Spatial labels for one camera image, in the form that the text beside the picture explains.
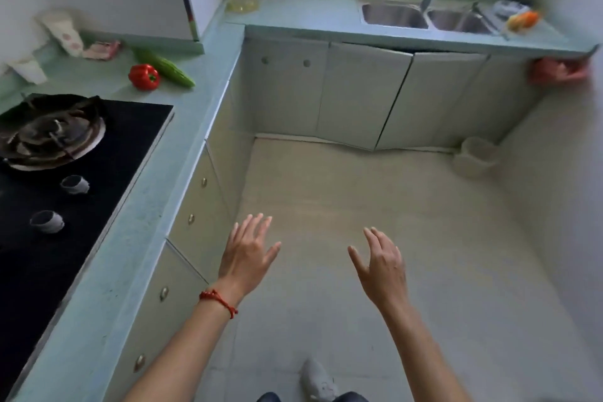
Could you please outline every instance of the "red bell pepper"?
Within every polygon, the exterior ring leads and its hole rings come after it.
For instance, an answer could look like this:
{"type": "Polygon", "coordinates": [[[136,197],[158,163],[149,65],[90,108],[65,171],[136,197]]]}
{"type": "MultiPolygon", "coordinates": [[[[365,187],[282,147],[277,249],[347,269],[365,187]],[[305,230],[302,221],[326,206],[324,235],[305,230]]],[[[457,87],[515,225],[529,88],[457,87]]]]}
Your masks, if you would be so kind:
{"type": "Polygon", "coordinates": [[[157,89],[160,82],[159,72],[147,63],[133,65],[128,78],[134,87],[140,89],[140,91],[153,91],[157,89]]]}

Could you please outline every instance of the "black stove top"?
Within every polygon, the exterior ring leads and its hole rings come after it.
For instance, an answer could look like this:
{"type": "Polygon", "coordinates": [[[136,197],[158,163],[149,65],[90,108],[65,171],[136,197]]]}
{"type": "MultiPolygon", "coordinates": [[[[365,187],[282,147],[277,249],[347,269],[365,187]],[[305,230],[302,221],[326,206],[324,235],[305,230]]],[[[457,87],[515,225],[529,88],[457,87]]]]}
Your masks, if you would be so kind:
{"type": "Polygon", "coordinates": [[[22,381],[41,348],[36,344],[172,114],[171,105],[102,104],[106,132],[83,157],[42,171],[0,162],[0,401],[22,381]],[[83,177],[89,191],[62,189],[71,175],[83,177]],[[60,215],[64,227],[54,234],[34,229],[30,219],[42,210],[60,215]]]}

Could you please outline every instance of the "double sink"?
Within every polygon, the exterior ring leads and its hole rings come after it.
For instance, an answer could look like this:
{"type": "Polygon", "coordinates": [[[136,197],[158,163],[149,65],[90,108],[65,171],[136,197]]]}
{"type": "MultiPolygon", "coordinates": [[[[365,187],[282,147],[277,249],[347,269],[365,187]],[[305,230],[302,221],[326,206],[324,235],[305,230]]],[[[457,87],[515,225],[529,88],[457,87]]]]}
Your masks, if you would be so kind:
{"type": "Polygon", "coordinates": [[[429,9],[421,13],[418,6],[405,3],[365,3],[362,17],[367,24],[437,29],[480,35],[500,35],[478,12],[471,9],[429,9]]]}

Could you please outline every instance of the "tile floor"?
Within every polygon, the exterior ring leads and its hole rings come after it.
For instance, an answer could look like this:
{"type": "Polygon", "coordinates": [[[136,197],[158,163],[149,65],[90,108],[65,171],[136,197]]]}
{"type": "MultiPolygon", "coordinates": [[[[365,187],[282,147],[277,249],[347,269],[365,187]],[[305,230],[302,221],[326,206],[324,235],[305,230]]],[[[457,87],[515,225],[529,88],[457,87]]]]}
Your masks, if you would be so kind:
{"type": "Polygon", "coordinates": [[[281,253],[241,305],[198,402],[301,402],[313,355],[342,391],[411,401],[402,365],[346,247],[363,226],[406,259],[411,298],[476,402],[589,402],[603,394],[585,344],[493,181],[468,181],[450,157],[367,153],[257,139],[240,217],[273,215],[281,253]]]}

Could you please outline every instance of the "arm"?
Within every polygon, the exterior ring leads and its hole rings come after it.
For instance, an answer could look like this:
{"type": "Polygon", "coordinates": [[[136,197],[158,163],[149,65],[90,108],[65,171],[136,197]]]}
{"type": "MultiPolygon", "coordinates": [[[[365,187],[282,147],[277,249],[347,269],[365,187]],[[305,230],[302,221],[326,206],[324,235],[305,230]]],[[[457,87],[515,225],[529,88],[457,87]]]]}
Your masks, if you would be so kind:
{"type": "MultiPolygon", "coordinates": [[[[280,242],[264,252],[271,217],[249,215],[235,223],[222,256],[215,289],[229,305],[237,307],[260,284],[280,250],[280,242]]],[[[204,300],[172,337],[162,353],[126,395],[125,402],[190,402],[229,311],[220,303],[204,300]]]]}
{"type": "Polygon", "coordinates": [[[348,247],[348,253],[362,288],[381,312],[394,339],[413,398],[416,402],[471,402],[410,304],[400,250],[375,228],[365,228],[364,235],[371,252],[368,267],[354,247],[348,247]]]}

